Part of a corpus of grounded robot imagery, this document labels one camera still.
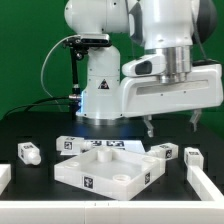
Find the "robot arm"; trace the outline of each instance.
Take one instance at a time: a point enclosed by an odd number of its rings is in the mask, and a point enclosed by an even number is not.
[[[69,0],[65,18],[81,35],[129,31],[145,49],[144,56],[123,66],[121,83],[119,52],[113,46],[90,49],[78,116],[114,120],[195,110],[195,123],[201,108],[223,101],[221,65],[205,60],[194,67],[190,53],[193,43],[205,41],[215,28],[211,0]]]

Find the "white block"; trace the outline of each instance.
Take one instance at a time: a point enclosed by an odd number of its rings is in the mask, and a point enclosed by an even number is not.
[[[202,201],[223,201],[224,197],[199,166],[188,166],[187,180]]]
[[[185,148],[184,162],[187,166],[199,166],[203,170],[204,157],[201,152],[196,148]]]
[[[120,221],[118,201],[86,202],[85,224],[115,224]]]
[[[95,148],[55,165],[55,180],[113,199],[130,200],[165,172],[165,160],[115,148],[109,151],[106,148],[103,155],[102,148]]]
[[[41,162],[40,150],[31,142],[18,144],[18,156],[27,165]]]
[[[56,140],[57,151],[71,151],[75,154],[82,153],[83,150],[92,149],[93,144],[90,141],[85,141],[84,138],[60,136]]]
[[[178,145],[174,145],[172,143],[166,143],[162,145],[156,145],[152,146],[151,150],[147,152],[148,155],[165,159],[165,160],[171,160],[178,158]]]
[[[11,180],[11,166],[0,165],[0,195]]]

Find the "black table surface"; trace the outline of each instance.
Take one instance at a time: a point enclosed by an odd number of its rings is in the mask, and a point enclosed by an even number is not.
[[[200,200],[186,180],[184,148],[198,148],[204,156],[204,172],[224,193],[224,141],[199,124],[197,132],[189,128],[185,115],[159,115],[152,121],[156,130],[149,138],[141,118],[114,126],[94,126],[72,120],[69,113],[18,112],[0,121],[0,164],[11,164],[12,179],[0,200],[112,200],[54,180],[54,165],[69,159],[56,152],[59,136],[85,139],[141,140],[146,151],[167,142],[179,146],[179,158],[168,161],[166,172],[132,200]],[[18,158],[18,143],[32,142],[40,149],[38,166],[25,165]]]

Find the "round hole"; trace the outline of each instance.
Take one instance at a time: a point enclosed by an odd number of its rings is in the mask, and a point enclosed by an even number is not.
[[[113,176],[113,180],[121,183],[125,183],[131,180],[131,177],[125,174],[117,174]]]
[[[71,162],[65,165],[66,168],[77,168],[80,165],[78,162]]]

